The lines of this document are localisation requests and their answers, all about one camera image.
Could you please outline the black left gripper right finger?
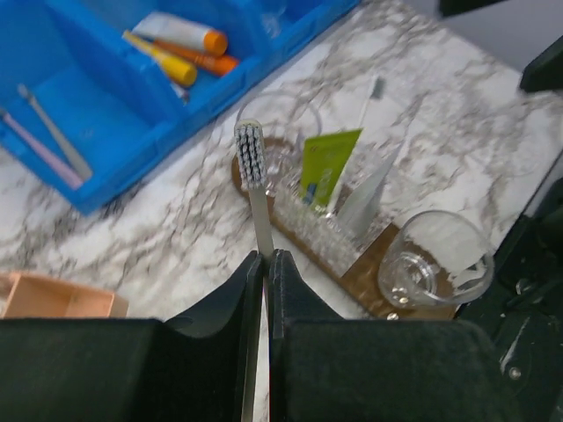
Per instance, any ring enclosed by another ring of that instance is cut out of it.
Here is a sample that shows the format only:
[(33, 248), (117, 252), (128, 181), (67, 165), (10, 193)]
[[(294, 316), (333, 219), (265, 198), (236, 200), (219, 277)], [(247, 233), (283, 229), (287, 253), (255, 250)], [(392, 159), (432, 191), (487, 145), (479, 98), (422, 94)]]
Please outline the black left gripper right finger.
[(346, 319), (290, 252), (269, 268), (273, 421), (559, 421), (562, 328), (529, 314), (498, 340), (465, 320)]

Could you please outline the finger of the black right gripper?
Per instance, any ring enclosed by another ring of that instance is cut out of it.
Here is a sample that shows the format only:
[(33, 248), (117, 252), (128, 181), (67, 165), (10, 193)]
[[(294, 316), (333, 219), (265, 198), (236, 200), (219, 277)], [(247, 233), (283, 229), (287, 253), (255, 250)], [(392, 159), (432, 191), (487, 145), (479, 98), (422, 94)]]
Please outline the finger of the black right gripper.
[(523, 70), (521, 91), (561, 91), (563, 88), (563, 37), (560, 36)]
[(465, 13), (482, 11), (493, 8), (504, 14), (514, 12), (524, 17), (562, 17), (561, 1), (485, 1), (485, 0), (441, 0), (439, 2), (439, 15), (443, 18), (452, 18)]

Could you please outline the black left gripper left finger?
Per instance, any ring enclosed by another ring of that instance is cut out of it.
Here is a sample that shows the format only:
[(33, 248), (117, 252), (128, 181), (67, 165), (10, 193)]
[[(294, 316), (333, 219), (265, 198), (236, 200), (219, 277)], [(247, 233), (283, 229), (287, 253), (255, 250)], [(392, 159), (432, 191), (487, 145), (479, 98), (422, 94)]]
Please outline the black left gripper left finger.
[(4, 421), (249, 421), (264, 261), (177, 316), (1, 323)]

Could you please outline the lime green toothpaste tube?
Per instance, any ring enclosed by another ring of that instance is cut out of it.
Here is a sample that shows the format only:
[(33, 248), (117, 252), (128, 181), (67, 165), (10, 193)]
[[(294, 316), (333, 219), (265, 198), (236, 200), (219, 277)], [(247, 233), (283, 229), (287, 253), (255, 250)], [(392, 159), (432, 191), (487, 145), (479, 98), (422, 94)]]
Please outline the lime green toothpaste tube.
[(303, 203), (327, 209), (334, 188), (362, 133), (361, 128), (307, 138), (303, 145), (300, 194)]

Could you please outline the grey toothbrush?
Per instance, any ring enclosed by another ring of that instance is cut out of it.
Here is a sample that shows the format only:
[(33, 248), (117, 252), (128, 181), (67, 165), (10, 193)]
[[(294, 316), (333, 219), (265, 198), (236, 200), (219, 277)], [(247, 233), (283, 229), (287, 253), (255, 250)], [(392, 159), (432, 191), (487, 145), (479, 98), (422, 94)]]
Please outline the grey toothbrush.
[[(274, 253), (274, 242), (267, 203), (267, 167), (262, 126), (256, 120), (239, 120), (235, 125), (234, 135), (241, 185), (249, 194), (258, 251), (263, 258), (270, 260)], [(250, 330), (241, 412), (243, 421), (251, 421), (253, 417), (263, 279), (260, 275), (258, 286), (252, 290), (250, 300)]]
[(38, 115), (44, 126), (48, 129), (48, 132), (57, 142), (59, 148), (66, 156), (67, 160), (69, 161), (77, 175), (83, 181), (89, 180), (93, 174), (90, 165), (84, 160), (82, 155), (69, 141), (63, 131), (49, 117), (34, 94), (30, 90), (28, 90), (24, 84), (18, 85), (18, 93), (22, 98), (27, 100), (28, 104)]

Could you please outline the white toothbrush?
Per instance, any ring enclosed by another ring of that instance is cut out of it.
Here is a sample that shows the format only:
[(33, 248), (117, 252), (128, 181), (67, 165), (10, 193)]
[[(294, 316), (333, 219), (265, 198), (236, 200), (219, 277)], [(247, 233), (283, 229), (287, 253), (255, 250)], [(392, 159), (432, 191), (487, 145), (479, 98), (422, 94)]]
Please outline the white toothbrush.
[(384, 79), (380, 75), (374, 75), (370, 81), (368, 96), (364, 99), (359, 113), (357, 127), (362, 128), (369, 104), (372, 100), (379, 100), (383, 95)]

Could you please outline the clear cup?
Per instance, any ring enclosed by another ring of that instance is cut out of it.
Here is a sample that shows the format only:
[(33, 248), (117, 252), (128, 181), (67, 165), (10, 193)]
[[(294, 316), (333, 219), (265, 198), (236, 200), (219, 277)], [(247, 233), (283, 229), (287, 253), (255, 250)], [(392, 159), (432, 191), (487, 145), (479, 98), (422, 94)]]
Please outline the clear cup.
[(384, 298), (397, 308), (461, 305), (482, 296), (494, 278), (494, 248), (472, 222), (445, 210), (411, 217), (378, 269)]
[(264, 91), (242, 104), (237, 119), (256, 120), (262, 126), (267, 165), (266, 193), (274, 197), (282, 178), (301, 164), (304, 141), (321, 135), (320, 112), (295, 93)]
[(261, 23), (270, 39), (277, 38), (282, 30), (282, 16), (287, 0), (260, 0)]

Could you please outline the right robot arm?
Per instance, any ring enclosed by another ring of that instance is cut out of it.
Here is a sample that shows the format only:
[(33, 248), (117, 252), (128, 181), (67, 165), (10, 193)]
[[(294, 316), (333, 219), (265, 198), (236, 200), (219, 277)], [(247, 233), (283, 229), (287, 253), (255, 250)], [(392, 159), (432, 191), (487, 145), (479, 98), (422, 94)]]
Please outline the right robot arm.
[(526, 421), (562, 419), (562, 165), (548, 170), (494, 254), (494, 281), (460, 316), (491, 338)]

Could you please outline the brown wooden tray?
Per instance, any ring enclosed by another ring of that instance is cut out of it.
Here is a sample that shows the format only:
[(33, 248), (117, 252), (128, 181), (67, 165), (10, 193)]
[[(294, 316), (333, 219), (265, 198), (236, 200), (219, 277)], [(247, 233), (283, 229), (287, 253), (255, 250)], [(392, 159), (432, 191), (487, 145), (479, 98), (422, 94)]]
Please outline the brown wooden tray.
[(391, 241), (398, 234), (393, 217), (377, 212), (362, 235), (341, 228), (332, 216), (304, 205), (298, 197), (300, 170), (286, 174), (274, 197), (268, 199), (273, 226), (331, 280), (374, 317), (388, 319), (451, 320), (456, 308), (399, 309), (380, 292), (377, 273)]

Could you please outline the clear front cup on tray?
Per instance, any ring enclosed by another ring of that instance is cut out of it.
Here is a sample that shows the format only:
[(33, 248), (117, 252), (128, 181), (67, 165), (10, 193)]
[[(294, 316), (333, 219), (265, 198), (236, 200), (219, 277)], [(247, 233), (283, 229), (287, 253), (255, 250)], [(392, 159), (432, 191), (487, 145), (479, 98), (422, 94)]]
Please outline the clear front cup on tray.
[(378, 269), (384, 298), (397, 308), (461, 305), (482, 296), (494, 278), (494, 248), (472, 222), (445, 210), (411, 217)]

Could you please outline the pink toothbrush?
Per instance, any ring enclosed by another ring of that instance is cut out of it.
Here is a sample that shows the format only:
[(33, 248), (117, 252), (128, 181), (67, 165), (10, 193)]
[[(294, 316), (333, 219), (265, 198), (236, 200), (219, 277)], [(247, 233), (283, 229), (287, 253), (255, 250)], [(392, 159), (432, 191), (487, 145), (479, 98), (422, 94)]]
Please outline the pink toothbrush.
[(71, 189), (78, 189), (84, 181), (42, 142), (22, 127), (6, 110), (1, 109), (2, 121), (56, 173)]

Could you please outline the orange toothpaste tube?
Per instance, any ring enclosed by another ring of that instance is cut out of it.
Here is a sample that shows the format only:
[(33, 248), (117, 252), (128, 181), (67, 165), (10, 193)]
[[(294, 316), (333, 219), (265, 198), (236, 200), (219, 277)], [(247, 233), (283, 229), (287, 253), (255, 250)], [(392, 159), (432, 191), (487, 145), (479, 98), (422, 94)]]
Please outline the orange toothpaste tube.
[(239, 65), (239, 60), (229, 55), (213, 56), (162, 40), (155, 40), (154, 44), (215, 76), (225, 76)]

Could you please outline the yellow toothpaste tube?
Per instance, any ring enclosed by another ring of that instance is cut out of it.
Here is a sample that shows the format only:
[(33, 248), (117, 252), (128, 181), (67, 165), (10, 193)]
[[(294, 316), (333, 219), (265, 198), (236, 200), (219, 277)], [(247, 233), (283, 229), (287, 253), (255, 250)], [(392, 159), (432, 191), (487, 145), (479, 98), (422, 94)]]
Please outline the yellow toothpaste tube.
[(198, 70), (192, 63), (137, 37), (130, 31), (124, 31), (122, 38), (149, 56), (174, 83), (184, 87), (192, 86), (195, 83)]

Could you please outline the peach desk organizer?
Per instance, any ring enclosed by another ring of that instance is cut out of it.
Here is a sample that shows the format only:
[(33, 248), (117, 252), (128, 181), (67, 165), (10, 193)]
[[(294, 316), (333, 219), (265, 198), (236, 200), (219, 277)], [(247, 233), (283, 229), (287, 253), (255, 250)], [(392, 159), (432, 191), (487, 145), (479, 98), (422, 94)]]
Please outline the peach desk organizer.
[(1, 275), (1, 317), (122, 318), (128, 301), (116, 293), (35, 273)]

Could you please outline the clear textured glass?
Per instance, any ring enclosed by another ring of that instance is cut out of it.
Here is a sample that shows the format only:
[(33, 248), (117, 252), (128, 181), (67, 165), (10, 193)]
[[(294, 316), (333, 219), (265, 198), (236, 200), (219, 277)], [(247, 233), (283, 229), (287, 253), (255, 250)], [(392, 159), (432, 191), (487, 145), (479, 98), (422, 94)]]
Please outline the clear textured glass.
[[(378, 209), (378, 211), (383, 209), (389, 213), (393, 217), (393, 222), (408, 212), (409, 207), (412, 206), (413, 200), (416, 198), (412, 183), (407, 181), (406, 177), (399, 174), (398, 164), (400, 161), (400, 154), (405, 150), (405, 144), (402, 142), (399, 145), (401, 145), (402, 148), (385, 180), (383, 195)], [(336, 222), (338, 222), (337, 213), (340, 211), (340, 208), (346, 201), (347, 197), (359, 184), (361, 184), (362, 181), (376, 170), (376, 168), (393, 152), (393, 150), (395, 150), (395, 148), (389, 150), (387, 154), (383, 156), (377, 149), (369, 149), (366, 146), (358, 147), (349, 158), (344, 168), (342, 173), (343, 180), (337, 184), (337, 189), (339, 191), (338, 199), (331, 200), (327, 209), (319, 211), (328, 216), (334, 217)], [(282, 186), (282, 181), (285, 178), (286, 175), (279, 182), (276, 188), (276, 193), (278, 193), (279, 188)], [(300, 201), (303, 203), (300, 194), (300, 186), (297, 188), (297, 193)]]

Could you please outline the blue bin with cups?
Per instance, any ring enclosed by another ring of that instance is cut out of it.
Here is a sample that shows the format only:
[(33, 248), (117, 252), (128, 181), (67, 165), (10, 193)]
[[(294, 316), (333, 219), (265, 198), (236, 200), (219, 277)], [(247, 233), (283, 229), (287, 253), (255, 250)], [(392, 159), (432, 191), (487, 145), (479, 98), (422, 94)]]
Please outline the blue bin with cups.
[(261, 70), (268, 74), (280, 67), (358, 4), (357, 1), (288, 1), (281, 17), (281, 33), (272, 40), (261, 23), (260, 1), (245, 2)]

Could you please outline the blue bin with toothbrushes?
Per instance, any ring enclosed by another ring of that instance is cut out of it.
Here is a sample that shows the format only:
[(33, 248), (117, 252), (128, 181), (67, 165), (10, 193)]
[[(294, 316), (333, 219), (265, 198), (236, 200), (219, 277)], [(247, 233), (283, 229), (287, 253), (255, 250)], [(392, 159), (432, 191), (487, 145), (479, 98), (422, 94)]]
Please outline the blue bin with toothbrushes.
[(20, 85), (90, 165), (91, 178), (73, 190), (11, 131), (1, 143), (83, 214), (157, 164), (182, 109), (161, 69), (78, 1), (1, 4), (1, 105), (54, 147)]

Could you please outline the white tube orange cap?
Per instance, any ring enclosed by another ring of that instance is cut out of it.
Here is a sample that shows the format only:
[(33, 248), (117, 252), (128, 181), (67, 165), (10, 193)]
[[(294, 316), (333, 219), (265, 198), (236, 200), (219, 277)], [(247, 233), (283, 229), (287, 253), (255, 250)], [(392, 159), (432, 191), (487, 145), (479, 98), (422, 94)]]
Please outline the white tube orange cap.
[(228, 48), (228, 39), (223, 32), (161, 11), (153, 11), (143, 18), (132, 33), (215, 56), (223, 55)]

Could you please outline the white tube dark cap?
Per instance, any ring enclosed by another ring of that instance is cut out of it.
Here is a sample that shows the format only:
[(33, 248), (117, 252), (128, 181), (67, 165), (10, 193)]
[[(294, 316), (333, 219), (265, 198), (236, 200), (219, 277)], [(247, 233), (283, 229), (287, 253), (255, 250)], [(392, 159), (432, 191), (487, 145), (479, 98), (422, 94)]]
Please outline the white tube dark cap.
[(176, 96), (184, 104), (186, 104), (189, 101), (189, 93), (187, 92), (186, 89), (184, 89), (183, 87), (181, 87), (180, 85), (178, 85), (176, 83), (171, 83), (171, 87), (172, 87), (173, 91), (175, 92)]

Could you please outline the blue bin with toothpastes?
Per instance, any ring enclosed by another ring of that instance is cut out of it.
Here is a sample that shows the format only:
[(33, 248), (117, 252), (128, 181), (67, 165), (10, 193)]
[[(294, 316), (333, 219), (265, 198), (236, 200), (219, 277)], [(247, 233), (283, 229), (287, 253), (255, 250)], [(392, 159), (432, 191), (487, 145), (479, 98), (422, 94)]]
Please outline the blue bin with toothpastes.
[(88, 76), (151, 124), (200, 126), (267, 71), (270, 1), (50, 1)]

